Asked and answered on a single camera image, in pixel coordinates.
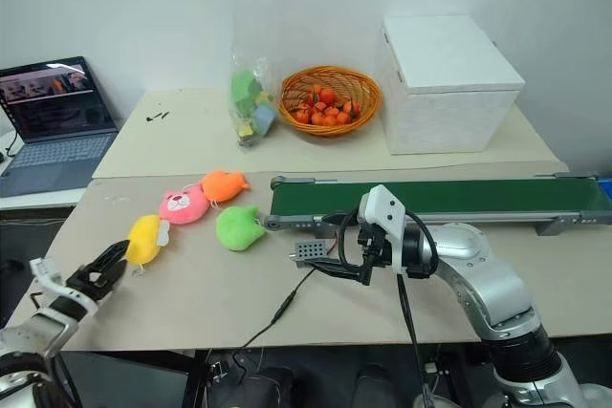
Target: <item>laptop screen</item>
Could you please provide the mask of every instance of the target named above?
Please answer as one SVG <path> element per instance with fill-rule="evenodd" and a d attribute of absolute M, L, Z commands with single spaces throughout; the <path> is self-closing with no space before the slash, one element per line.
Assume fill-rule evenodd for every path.
<path fill-rule="evenodd" d="M 23 140 L 117 129 L 82 57 L 0 71 L 0 105 Z"/>

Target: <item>orange basket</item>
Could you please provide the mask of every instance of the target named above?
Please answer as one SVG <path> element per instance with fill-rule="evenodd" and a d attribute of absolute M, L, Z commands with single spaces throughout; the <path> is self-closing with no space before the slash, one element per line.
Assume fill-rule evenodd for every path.
<path fill-rule="evenodd" d="M 349 124 L 319 126 L 300 123 L 291 112 L 311 93 L 313 85 L 332 88 L 336 94 L 336 106 L 353 100 L 360 107 L 360 116 Z M 367 75 L 335 66 L 318 66 L 304 69 L 283 81 L 278 112 L 295 129 L 313 136 L 330 138 L 361 128 L 376 115 L 383 103 L 378 85 Z"/>

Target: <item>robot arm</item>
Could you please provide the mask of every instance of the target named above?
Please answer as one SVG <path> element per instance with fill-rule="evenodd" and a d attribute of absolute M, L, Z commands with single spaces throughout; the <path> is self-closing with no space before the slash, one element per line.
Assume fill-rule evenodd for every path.
<path fill-rule="evenodd" d="M 504 408 L 612 406 L 612 391 L 579 386 L 565 359 L 542 327 L 522 279 L 493 256 L 486 236 L 465 224 L 414 229 L 417 216 L 383 185 L 361 198 L 359 209 L 323 218 L 339 225 L 339 258 L 320 251 L 296 251 L 299 266 L 317 268 L 335 277 L 368 285 L 373 267 L 391 266 L 398 274 L 425 278 L 437 274 L 455 292 L 474 331 L 489 349 L 495 379 L 506 396 Z M 344 230 L 359 225 L 363 264 L 350 265 L 343 253 Z"/>
<path fill-rule="evenodd" d="M 31 261 L 46 296 L 53 298 L 23 324 L 0 331 L 0 406 L 2 408 L 71 406 L 57 381 L 53 357 L 75 334 L 78 323 L 93 315 L 125 272 L 127 241 L 106 249 L 81 267 L 64 285 L 49 260 Z"/>

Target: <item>white wall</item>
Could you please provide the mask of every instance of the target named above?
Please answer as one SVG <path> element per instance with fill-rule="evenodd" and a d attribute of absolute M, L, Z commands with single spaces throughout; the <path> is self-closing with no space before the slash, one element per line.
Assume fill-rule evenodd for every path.
<path fill-rule="evenodd" d="M 226 85 L 232 17 L 266 18 L 257 42 L 276 45 L 287 73 L 371 72 L 385 14 L 455 12 L 527 80 L 519 103 L 553 150 L 612 170 L 612 0 L 0 0 L 0 68 L 83 54 L 125 118 L 144 89 Z"/>

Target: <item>table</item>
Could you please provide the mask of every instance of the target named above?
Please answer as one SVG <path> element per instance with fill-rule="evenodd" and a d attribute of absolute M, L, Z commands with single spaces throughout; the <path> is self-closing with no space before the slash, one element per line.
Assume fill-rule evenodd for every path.
<path fill-rule="evenodd" d="M 162 119 L 154 117 L 168 112 Z M 223 91 L 147 92 L 125 122 L 94 178 L 243 172 L 418 169 L 460 164 L 529 164 L 537 173 L 567 170 L 518 107 L 508 114 L 484 152 L 390 155 L 378 117 L 351 136 L 319 139 L 277 123 L 253 149 L 241 149 Z"/>
<path fill-rule="evenodd" d="M 276 174 L 247 174 L 252 190 L 243 192 L 233 204 L 257 204 L 262 211 L 269 210 L 269 181 Z M 499 179 L 523 178 L 525 171 L 512 164 L 485 163 L 316 176 L 370 182 Z M 200 177 L 92 181 L 60 229 L 49 256 L 66 276 L 125 238 L 138 217 L 156 212 L 166 190 L 197 182 Z M 298 270 L 288 258 L 294 243 L 305 238 L 291 231 L 271 233 L 248 252 L 228 252 L 214 235 L 216 212 L 211 209 L 196 223 L 173 226 L 170 244 L 147 266 L 147 273 L 134 277 L 128 272 L 97 316 L 83 322 L 66 349 L 238 347 L 267 325 L 306 272 Z M 528 225 L 488 225 L 483 229 L 495 255 L 507 260 L 524 279 L 551 336 L 612 332 L 612 315 L 602 313 L 608 310 L 612 295 L 612 228 L 577 227 L 555 237 L 536 236 Z M 355 239 L 354 234 L 347 234 L 349 258 L 360 257 Z M 581 257 L 588 257 L 588 263 Z M 420 341 L 477 340 L 453 292 L 440 279 L 409 280 L 407 284 Z M 12 322 L 33 313 L 33 305 L 27 296 L 24 298 Z M 370 287 L 315 273 L 283 318 L 253 346 L 408 341 L 394 275 L 389 268 L 380 268 L 374 271 Z"/>
<path fill-rule="evenodd" d="M 0 174 L 2 174 L 11 163 L 11 158 L 7 157 L 5 154 L 7 147 L 11 145 L 14 135 L 15 132 L 10 131 L 0 137 L 0 151 L 5 157 L 4 161 L 0 163 Z M 22 146 L 23 141 L 17 136 L 14 146 L 11 148 L 11 153 L 17 153 Z M 72 190 L 50 191 L 46 193 L 32 193 L 29 195 L 0 198 L 0 210 L 70 207 L 77 205 L 83 193 L 85 193 L 85 188 L 76 188 Z"/>

